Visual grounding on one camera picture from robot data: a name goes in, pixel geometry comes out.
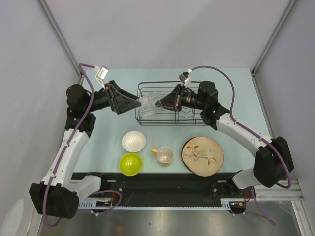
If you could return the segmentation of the clear plastic cup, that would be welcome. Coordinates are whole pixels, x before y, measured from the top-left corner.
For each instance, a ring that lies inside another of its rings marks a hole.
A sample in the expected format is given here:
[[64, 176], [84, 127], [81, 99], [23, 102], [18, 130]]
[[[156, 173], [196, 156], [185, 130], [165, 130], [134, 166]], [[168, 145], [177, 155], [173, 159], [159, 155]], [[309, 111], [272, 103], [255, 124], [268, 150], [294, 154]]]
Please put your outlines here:
[[162, 96], [158, 90], [154, 90], [138, 98], [137, 101], [141, 103], [141, 106], [137, 108], [140, 116], [145, 117], [164, 112], [161, 99]]

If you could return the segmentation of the black wire dish rack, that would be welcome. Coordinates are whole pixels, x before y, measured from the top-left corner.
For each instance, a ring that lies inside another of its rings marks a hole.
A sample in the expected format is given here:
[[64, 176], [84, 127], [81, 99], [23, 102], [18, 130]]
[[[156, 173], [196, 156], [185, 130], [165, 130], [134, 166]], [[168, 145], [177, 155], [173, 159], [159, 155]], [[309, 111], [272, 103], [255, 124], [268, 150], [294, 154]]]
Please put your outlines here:
[[[137, 96], [142, 97], [157, 90], [160, 98], [163, 98], [179, 83], [179, 81], [140, 82], [137, 87]], [[135, 111], [135, 119], [142, 126], [204, 126], [200, 113], [200, 110], [183, 107], [179, 112], [163, 110], [143, 117]]]

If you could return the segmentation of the white bowl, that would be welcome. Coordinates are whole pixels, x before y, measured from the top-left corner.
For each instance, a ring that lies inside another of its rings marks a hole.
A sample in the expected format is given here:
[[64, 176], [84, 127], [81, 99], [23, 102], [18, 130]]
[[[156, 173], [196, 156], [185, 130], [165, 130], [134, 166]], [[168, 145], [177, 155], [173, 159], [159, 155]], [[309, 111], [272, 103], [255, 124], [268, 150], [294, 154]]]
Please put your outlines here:
[[139, 152], [146, 144], [146, 138], [139, 131], [130, 131], [122, 138], [122, 146], [127, 152]]

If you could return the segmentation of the yellow mug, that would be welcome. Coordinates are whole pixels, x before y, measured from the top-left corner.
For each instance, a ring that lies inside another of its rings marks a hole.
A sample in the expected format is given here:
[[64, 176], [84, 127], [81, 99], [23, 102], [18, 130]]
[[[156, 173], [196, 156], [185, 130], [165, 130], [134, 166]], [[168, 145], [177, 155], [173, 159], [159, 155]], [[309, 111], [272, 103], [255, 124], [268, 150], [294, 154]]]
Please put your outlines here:
[[168, 165], [174, 159], [174, 151], [170, 147], [160, 147], [159, 149], [152, 148], [151, 153], [162, 165]]

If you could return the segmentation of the yellow-green bowl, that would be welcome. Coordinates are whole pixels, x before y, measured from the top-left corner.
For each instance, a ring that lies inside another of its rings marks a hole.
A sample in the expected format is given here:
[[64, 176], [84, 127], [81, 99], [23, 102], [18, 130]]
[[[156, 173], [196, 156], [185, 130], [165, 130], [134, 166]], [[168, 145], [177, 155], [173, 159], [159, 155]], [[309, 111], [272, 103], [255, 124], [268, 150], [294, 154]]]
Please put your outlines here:
[[142, 159], [136, 153], [127, 153], [119, 161], [119, 169], [125, 176], [137, 175], [142, 169]]

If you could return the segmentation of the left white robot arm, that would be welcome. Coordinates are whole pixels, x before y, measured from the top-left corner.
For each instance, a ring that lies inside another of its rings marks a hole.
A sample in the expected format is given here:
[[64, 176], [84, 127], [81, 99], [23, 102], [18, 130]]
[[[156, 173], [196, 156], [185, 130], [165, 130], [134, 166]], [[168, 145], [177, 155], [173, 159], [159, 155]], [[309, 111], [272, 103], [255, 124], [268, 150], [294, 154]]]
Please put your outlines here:
[[98, 176], [87, 175], [71, 183], [74, 168], [95, 126], [94, 111], [111, 108], [117, 114], [141, 106], [138, 97], [121, 89], [114, 81], [97, 92], [89, 92], [80, 84], [67, 91], [67, 120], [63, 141], [49, 171], [40, 183], [33, 183], [29, 194], [37, 212], [45, 216], [71, 219], [79, 204], [92, 193], [104, 196], [109, 185]]

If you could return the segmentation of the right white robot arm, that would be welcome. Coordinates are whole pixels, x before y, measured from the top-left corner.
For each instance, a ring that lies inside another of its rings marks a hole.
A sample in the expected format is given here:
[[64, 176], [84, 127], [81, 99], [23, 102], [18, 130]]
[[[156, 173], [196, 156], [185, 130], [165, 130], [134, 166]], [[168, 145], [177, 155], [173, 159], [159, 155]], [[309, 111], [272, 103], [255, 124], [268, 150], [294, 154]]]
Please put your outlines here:
[[232, 197], [239, 197], [245, 188], [263, 185], [278, 185], [294, 169], [291, 153], [285, 138], [271, 138], [257, 133], [233, 118], [232, 111], [218, 102], [215, 84], [203, 81], [198, 91], [193, 92], [184, 85], [177, 84], [166, 97], [155, 106], [179, 112], [182, 107], [201, 110], [203, 122], [234, 139], [245, 147], [255, 158], [252, 168], [241, 170], [232, 176], [227, 185], [227, 192]]

